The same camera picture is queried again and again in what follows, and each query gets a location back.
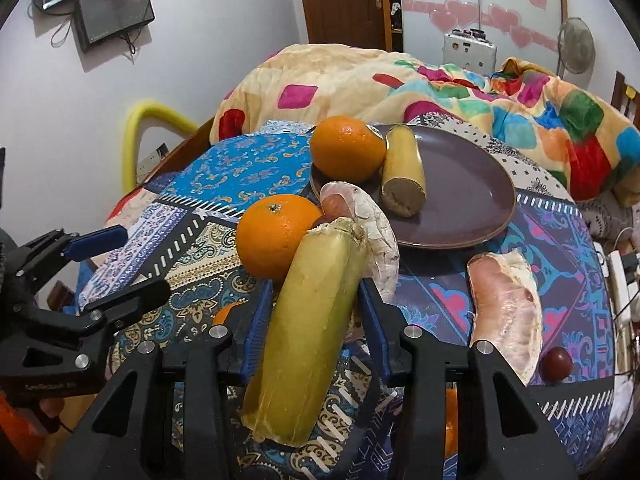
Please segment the pomelo wedge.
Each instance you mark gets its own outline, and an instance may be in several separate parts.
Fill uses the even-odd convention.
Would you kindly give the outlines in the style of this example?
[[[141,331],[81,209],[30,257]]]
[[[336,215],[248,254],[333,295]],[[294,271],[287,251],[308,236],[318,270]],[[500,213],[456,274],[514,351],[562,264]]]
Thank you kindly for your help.
[[[369,193],[345,181],[332,181],[320,190],[322,212],[331,220],[350,217],[367,235],[368,266],[366,277],[372,278],[386,304],[394,300],[399,276],[399,247],[390,220]]]
[[[485,252],[468,263],[474,316],[470,343],[489,341],[521,382],[535,375],[544,343],[542,307],[532,268],[516,249]]]

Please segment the small tangerine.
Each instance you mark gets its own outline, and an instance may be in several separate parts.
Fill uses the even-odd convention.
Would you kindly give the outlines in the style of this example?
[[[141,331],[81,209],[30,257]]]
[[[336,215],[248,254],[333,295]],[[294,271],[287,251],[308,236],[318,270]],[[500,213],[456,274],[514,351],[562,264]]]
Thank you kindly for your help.
[[[237,306],[242,306],[243,301],[232,302],[232,304],[226,304],[222,307],[213,317],[212,325],[224,325],[230,312]]]

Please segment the plain orange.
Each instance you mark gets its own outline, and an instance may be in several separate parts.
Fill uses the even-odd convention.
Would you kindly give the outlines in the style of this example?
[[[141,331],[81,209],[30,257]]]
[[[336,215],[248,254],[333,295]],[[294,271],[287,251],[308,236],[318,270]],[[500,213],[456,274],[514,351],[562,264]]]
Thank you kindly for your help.
[[[320,209],[302,196],[283,194],[258,200],[244,212],[235,233],[236,251],[245,270],[281,284],[300,241],[320,217]]]

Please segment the orange with sticker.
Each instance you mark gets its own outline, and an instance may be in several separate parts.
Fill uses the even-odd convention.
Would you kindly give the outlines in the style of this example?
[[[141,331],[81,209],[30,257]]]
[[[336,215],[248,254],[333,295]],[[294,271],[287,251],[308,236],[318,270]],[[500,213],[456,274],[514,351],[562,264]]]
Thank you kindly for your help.
[[[310,139],[314,166],[332,180],[361,183],[383,166],[386,141],[360,119],[332,116],[314,127]]]

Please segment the dark red plum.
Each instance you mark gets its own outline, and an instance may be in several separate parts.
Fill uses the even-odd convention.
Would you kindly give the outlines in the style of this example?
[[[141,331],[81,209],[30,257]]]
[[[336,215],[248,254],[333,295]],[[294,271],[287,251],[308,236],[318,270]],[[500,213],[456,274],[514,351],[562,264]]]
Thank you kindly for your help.
[[[550,348],[540,360],[540,376],[548,384],[562,382],[572,374],[573,359],[562,347]]]

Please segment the yellow foam tube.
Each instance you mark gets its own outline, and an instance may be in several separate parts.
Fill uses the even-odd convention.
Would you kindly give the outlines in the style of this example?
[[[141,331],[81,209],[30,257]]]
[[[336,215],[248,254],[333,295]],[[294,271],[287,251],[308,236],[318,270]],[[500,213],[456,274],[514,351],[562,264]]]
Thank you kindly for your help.
[[[198,131],[191,122],[169,106],[152,100],[137,103],[128,115],[122,137],[122,192],[131,192],[137,185],[138,155],[142,138],[141,124],[145,119],[157,119],[177,130],[183,139],[189,139]]]

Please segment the dark purple plate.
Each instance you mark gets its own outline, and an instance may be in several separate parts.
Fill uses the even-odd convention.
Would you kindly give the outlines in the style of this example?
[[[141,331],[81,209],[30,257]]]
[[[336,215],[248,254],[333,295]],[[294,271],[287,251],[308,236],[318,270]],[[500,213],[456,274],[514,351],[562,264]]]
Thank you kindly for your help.
[[[471,141],[452,133],[408,126],[416,136],[423,162],[426,202],[413,217],[404,218],[385,207],[381,198],[383,166],[371,179],[352,183],[381,207],[398,245],[421,249],[471,247],[500,234],[515,211],[515,188],[506,170]],[[386,134],[391,125],[373,127]],[[320,200],[323,185],[332,180],[311,165],[310,184]]]

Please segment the colourful patchwork blanket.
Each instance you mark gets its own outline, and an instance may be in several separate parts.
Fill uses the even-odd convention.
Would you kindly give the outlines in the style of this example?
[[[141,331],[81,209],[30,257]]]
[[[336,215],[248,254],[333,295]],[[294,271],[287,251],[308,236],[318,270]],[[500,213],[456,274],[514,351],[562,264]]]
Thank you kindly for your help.
[[[508,58],[491,76],[407,53],[292,44],[254,68],[218,107],[210,143],[270,120],[314,125],[335,115],[399,124],[427,113],[468,122],[593,200],[638,177],[639,130],[598,96]]]

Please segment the white box device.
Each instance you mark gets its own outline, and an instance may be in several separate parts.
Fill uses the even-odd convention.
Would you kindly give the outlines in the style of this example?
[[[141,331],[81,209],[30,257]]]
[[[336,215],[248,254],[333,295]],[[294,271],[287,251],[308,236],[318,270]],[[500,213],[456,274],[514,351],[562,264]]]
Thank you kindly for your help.
[[[455,28],[444,35],[442,62],[489,76],[496,70],[497,47],[484,30]]]

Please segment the wooden headboard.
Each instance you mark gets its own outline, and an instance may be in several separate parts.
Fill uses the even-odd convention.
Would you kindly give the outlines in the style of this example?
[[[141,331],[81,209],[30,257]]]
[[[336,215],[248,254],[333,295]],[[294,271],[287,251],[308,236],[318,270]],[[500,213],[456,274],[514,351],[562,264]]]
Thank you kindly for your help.
[[[611,100],[612,107],[623,114],[636,128],[640,127],[640,94],[628,84],[621,72],[616,72]]]

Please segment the standing electric fan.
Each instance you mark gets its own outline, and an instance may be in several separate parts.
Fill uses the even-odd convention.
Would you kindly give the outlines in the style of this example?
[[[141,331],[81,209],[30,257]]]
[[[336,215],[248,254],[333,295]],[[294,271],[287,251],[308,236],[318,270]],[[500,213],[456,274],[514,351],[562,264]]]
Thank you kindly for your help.
[[[561,25],[558,35],[558,74],[574,75],[587,73],[596,58],[596,45],[589,26],[584,20],[572,16]]]

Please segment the brown wooden door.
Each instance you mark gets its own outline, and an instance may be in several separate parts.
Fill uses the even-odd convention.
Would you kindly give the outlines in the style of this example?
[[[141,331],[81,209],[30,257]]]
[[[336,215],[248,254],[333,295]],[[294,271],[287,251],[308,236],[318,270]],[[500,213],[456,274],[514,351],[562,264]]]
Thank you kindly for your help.
[[[392,48],[390,0],[302,0],[312,44]]]

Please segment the white wardrobe with hearts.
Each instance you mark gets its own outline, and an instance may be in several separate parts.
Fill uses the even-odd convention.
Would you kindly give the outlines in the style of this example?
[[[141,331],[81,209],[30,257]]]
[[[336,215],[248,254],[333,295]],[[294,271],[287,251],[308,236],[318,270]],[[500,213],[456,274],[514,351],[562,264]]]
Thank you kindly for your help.
[[[520,58],[554,72],[559,62],[561,0],[400,0],[402,46],[423,62],[444,62],[445,35],[481,29],[496,61]]]

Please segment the small dark wall monitor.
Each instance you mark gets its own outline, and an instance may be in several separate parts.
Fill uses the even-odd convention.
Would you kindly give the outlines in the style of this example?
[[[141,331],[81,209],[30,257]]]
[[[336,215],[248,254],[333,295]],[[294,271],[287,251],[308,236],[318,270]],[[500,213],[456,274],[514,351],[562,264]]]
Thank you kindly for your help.
[[[131,34],[152,23],[155,14],[151,0],[76,0],[73,20],[80,50],[86,53],[114,38],[131,47],[137,40]]]

